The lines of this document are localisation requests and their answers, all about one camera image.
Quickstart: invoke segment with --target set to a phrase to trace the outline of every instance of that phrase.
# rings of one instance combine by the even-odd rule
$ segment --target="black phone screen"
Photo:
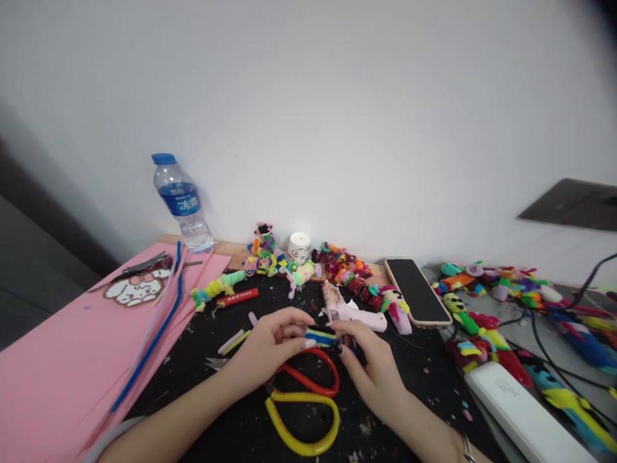
[[[413,260],[388,259],[387,264],[414,320],[418,322],[451,320]]]

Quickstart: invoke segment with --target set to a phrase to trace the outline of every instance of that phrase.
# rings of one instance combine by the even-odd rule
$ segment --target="scissors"
[[[339,432],[339,422],[341,418],[339,415],[339,409],[332,400],[332,397],[339,393],[339,372],[330,356],[317,347],[303,350],[298,355],[302,354],[314,354],[321,358],[326,365],[330,367],[330,370],[332,370],[332,373],[334,374],[334,386],[332,388],[320,386],[304,376],[294,367],[284,363],[278,367],[278,370],[276,370],[274,375],[264,384],[265,389],[268,391],[268,398],[265,401],[265,407],[266,410],[268,410],[268,414],[270,415],[270,419],[272,420],[274,427],[276,428],[276,432],[278,432],[278,435],[287,447],[302,457],[316,457],[332,446],[334,440],[336,439],[336,435]],[[220,370],[229,361],[229,359],[226,358],[208,358],[206,360],[209,362],[206,366],[214,368],[216,371]],[[274,377],[280,372],[286,372],[315,394],[311,392],[280,392],[274,387]],[[283,423],[283,420],[276,409],[276,405],[274,404],[275,402],[311,402],[326,404],[332,409],[334,414],[332,427],[330,428],[330,431],[328,431],[328,433],[317,442],[301,442],[291,435],[285,426],[285,423]]]

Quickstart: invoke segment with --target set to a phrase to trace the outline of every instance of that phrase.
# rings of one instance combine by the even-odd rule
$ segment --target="bracelet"
[[[476,463],[476,459],[471,453],[471,444],[469,443],[469,438],[467,437],[467,434],[461,433],[461,437],[463,438],[463,450],[465,452],[463,456],[467,459],[469,463]]]

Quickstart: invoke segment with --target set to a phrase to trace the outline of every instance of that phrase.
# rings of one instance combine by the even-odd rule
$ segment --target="white power strip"
[[[596,462],[499,363],[476,368],[465,382],[530,463]]]

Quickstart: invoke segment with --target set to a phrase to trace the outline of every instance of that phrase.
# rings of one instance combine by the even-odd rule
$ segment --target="electrical outlet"
[[[519,218],[617,232],[617,186],[566,178]]]

